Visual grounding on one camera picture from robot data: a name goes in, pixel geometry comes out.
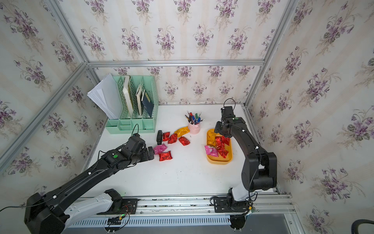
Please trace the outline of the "pens in cup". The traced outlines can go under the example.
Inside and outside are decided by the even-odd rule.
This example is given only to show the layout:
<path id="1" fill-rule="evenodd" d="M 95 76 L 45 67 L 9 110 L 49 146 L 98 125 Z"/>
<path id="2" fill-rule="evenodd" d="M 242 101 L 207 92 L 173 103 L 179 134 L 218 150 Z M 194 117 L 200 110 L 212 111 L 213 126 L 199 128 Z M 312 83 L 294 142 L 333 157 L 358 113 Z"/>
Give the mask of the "pens in cup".
<path id="1" fill-rule="evenodd" d="M 198 125 L 201 122 L 203 122 L 205 119 L 202 118 L 202 112 L 199 113 L 192 113 L 187 111 L 187 114 L 185 115 L 185 118 L 188 120 L 188 123 L 191 125 Z"/>

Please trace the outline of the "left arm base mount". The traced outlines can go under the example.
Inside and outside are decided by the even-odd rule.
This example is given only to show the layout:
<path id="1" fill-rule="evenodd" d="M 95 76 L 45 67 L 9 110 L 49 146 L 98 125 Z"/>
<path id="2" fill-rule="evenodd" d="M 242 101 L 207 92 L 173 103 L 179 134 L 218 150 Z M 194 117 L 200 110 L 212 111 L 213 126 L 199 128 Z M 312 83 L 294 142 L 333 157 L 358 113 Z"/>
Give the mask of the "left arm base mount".
<path id="1" fill-rule="evenodd" d="M 109 195 L 112 205 L 105 212 L 97 213 L 98 215 L 123 215 L 129 213 L 134 215 L 137 209 L 138 199 L 123 198 L 115 189 L 109 189 L 104 192 Z"/>

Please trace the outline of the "green desk file organizer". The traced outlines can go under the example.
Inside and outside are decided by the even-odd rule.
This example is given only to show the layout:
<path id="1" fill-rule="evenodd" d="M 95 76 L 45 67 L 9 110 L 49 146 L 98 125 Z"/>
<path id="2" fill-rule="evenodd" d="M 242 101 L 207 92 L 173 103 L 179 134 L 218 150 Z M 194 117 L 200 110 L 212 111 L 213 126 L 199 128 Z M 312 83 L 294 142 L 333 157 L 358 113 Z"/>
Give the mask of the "green desk file organizer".
<path id="1" fill-rule="evenodd" d="M 153 76 L 130 76 L 131 101 L 133 104 L 132 117 L 128 118 L 128 110 L 125 103 L 125 98 L 122 92 L 124 76 L 114 76 L 117 82 L 117 87 L 122 102 L 122 113 L 120 119 L 107 120 L 105 128 L 110 134 L 130 134 L 133 129 L 139 133 L 154 133 L 156 131 L 156 122 L 158 115 L 158 92 L 155 78 Z M 139 85 L 142 85 L 142 90 L 146 90 L 154 103 L 153 116 L 150 118 L 142 103 L 142 116 L 138 115 L 138 108 L 136 104 L 136 91 Z"/>

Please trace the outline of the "red tea bag by stapler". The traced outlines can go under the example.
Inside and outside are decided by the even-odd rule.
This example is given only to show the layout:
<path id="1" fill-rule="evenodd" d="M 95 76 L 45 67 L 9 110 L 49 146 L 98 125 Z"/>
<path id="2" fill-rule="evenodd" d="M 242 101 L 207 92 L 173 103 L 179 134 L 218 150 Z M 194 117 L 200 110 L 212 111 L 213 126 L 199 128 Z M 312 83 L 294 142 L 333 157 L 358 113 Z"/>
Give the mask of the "red tea bag by stapler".
<path id="1" fill-rule="evenodd" d="M 166 141 L 169 141 L 169 139 L 170 139 L 170 132 L 164 132 L 162 134 L 162 141 L 166 142 Z"/>

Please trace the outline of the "dark blue book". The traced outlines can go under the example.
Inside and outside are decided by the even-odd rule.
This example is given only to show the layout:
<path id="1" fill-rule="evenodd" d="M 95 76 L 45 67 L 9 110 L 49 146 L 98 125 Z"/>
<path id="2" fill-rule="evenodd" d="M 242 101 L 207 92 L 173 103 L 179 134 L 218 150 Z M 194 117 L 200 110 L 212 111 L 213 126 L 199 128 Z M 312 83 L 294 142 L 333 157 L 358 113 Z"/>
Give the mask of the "dark blue book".
<path id="1" fill-rule="evenodd" d="M 148 95 L 146 90 L 142 91 L 142 99 L 141 99 L 143 106 L 145 107 L 145 110 L 149 117 L 151 118 L 153 116 L 153 109 L 154 109 L 154 103 L 152 102 L 150 96 Z"/>

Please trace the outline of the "yellow plastic storage box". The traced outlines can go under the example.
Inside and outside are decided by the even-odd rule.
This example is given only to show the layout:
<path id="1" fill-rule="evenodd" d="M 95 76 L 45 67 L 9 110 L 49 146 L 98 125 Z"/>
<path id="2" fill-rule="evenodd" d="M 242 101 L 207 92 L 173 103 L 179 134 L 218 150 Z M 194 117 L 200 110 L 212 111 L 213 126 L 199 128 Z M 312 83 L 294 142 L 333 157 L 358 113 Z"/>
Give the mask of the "yellow plastic storage box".
<path id="1" fill-rule="evenodd" d="M 205 152 L 212 164 L 226 165 L 233 159 L 230 138 L 215 133 L 214 129 L 208 130 L 206 134 Z"/>

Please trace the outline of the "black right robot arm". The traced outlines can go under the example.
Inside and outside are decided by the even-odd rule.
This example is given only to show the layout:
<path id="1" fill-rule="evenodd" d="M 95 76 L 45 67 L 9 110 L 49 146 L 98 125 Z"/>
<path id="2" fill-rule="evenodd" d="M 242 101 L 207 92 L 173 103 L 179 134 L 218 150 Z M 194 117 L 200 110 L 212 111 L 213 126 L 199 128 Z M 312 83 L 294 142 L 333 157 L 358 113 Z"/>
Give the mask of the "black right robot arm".
<path id="1" fill-rule="evenodd" d="M 256 141 L 243 118 L 221 118 L 216 123 L 215 133 L 235 139 L 244 155 L 242 184 L 229 192 L 234 201 L 251 199 L 255 192 L 277 186 L 277 157 Z"/>

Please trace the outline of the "red tea bag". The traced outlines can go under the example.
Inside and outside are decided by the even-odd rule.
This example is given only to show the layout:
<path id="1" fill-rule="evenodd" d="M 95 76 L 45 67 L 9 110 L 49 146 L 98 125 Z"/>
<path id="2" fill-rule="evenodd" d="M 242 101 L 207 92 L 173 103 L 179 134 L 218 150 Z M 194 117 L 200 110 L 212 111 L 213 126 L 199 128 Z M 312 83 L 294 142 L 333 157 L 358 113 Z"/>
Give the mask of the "red tea bag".
<path id="1" fill-rule="evenodd" d="M 159 153 L 159 161 L 166 161 L 166 160 L 172 160 L 172 159 L 173 157 L 171 155 L 171 151 Z"/>
<path id="2" fill-rule="evenodd" d="M 223 147 L 223 142 L 222 142 L 222 137 L 221 136 L 217 136 L 215 138 L 215 145 L 216 145 L 217 149 L 220 149 L 220 148 Z"/>
<path id="3" fill-rule="evenodd" d="M 229 137 L 224 137 L 224 136 L 221 136 L 221 142 L 225 145 L 228 145 L 230 146 L 230 138 Z"/>
<path id="4" fill-rule="evenodd" d="M 168 144 L 173 144 L 178 140 L 178 135 L 177 134 L 172 134 L 169 137 Z"/>
<path id="5" fill-rule="evenodd" d="M 179 138 L 179 142 L 183 145 L 183 146 L 187 146 L 189 145 L 191 142 L 184 136 L 180 137 Z"/>
<path id="6" fill-rule="evenodd" d="M 162 141 L 166 142 L 166 141 L 169 141 L 169 139 L 170 139 L 170 132 L 164 132 L 162 134 Z"/>
<path id="7" fill-rule="evenodd" d="M 222 148 L 220 149 L 217 149 L 218 153 L 220 154 L 220 156 L 224 159 L 227 158 L 227 155 L 228 155 L 228 150 L 226 150 L 225 146 L 223 146 Z"/>

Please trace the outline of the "small yellow tea bag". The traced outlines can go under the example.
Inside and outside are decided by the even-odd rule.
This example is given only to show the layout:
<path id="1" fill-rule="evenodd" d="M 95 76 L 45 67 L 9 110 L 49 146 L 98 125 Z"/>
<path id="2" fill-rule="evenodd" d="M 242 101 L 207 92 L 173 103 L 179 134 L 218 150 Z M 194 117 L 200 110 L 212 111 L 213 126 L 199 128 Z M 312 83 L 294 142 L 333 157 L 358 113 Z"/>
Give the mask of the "small yellow tea bag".
<path id="1" fill-rule="evenodd" d="M 214 131 L 207 132 L 207 145 L 216 147 L 216 133 Z"/>

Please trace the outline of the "yellow tea bag by cup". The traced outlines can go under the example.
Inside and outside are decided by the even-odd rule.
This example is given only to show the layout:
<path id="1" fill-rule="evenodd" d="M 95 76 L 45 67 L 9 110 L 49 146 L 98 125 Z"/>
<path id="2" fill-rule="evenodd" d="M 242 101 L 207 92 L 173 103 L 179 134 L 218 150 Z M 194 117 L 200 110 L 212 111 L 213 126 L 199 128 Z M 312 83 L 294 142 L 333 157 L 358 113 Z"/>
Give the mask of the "yellow tea bag by cup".
<path id="1" fill-rule="evenodd" d="M 190 132 L 190 129 L 189 129 L 188 126 L 186 126 L 186 127 L 179 128 L 178 130 L 176 130 L 174 132 L 174 134 L 177 135 L 177 138 L 180 138 L 180 137 L 182 137 L 183 135 L 185 135 L 185 134 L 187 134 L 189 132 Z"/>

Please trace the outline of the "pink tea bag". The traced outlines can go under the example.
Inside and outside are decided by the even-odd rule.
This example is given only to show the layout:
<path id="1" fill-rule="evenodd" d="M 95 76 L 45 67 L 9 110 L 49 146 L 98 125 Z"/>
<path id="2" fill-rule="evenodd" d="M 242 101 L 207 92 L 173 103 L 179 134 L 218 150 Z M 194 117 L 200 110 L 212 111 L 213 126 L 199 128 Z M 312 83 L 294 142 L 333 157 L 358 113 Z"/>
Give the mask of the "pink tea bag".
<path id="1" fill-rule="evenodd" d="M 205 146 L 205 151 L 206 151 L 207 156 L 211 156 L 211 157 L 215 157 L 215 158 L 219 157 L 219 153 L 214 146 L 206 145 Z"/>
<path id="2" fill-rule="evenodd" d="M 157 146 L 155 146 L 153 148 L 153 150 L 154 150 L 154 154 L 158 155 L 158 154 L 166 151 L 167 150 L 167 146 L 165 144 L 157 145 Z"/>

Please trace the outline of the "pink pen cup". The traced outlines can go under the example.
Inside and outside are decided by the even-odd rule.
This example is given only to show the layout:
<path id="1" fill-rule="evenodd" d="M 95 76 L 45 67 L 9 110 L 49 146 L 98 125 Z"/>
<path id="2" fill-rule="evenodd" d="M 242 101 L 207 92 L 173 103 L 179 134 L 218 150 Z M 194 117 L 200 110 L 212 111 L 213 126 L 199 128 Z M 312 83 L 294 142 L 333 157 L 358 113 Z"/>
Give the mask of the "pink pen cup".
<path id="1" fill-rule="evenodd" d="M 196 134 L 198 134 L 200 132 L 201 128 L 200 128 L 200 124 L 199 123 L 197 123 L 197 124 L 191 124 L 191 123 L 189 123 L 188 129 L 190 131 L 190 134 L 196 135 Z"/>

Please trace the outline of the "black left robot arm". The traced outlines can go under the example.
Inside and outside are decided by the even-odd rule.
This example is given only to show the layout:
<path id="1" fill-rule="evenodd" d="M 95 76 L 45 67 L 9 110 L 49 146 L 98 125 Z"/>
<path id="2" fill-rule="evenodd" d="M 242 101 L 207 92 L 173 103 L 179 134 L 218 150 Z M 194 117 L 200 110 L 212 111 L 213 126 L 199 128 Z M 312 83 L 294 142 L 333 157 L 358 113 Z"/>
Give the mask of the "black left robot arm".
<path id="1" fill-rule="evenodd" d="M 25 207 L 24 223 L 32 234 L 60 234 L 71 224 L 91 215 L 106 212 L 122 200 L 114 189 L 93 201 L 74 202 L 101 181 L 138 163 L 154 159 L 154 149 L 147 147 L 139 134 L 133 134 L 119 147 L 105 152 L 97 162 L 62 186 L 44 195 L 33 194 Z"/>

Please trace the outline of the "tan worn-edge book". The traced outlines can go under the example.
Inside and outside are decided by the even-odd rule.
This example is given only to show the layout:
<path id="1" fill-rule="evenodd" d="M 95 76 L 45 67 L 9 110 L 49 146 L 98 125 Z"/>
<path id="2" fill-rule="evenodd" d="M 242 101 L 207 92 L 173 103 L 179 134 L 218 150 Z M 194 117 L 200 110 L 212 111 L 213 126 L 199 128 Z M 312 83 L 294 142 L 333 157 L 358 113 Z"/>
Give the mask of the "tan worn-edge book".
<path id="1" fill-rule="evenodd" d="M 141 98 L 142 98 L 142 85 L 141 84 L 138 86 L 135 96 L 136 96 L 136 104 L 138 108 L 138 115 L 142 116 L 143 111 L 142 111 L 142 101 L 141 101 Z"/>

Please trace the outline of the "black stapler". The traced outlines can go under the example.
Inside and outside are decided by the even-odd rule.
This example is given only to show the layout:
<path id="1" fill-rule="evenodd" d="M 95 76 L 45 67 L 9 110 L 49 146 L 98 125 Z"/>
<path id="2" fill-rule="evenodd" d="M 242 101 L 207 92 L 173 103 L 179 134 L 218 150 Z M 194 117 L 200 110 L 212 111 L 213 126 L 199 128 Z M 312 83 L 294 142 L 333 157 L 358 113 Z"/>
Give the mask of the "black stapler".
<path id="1" fill-rule="evenodd" d="M 156 137 L 157 145 L 161 145 L 163 142 L 163 132 L 161 130 L 158 130 L 157 137 Z"/>

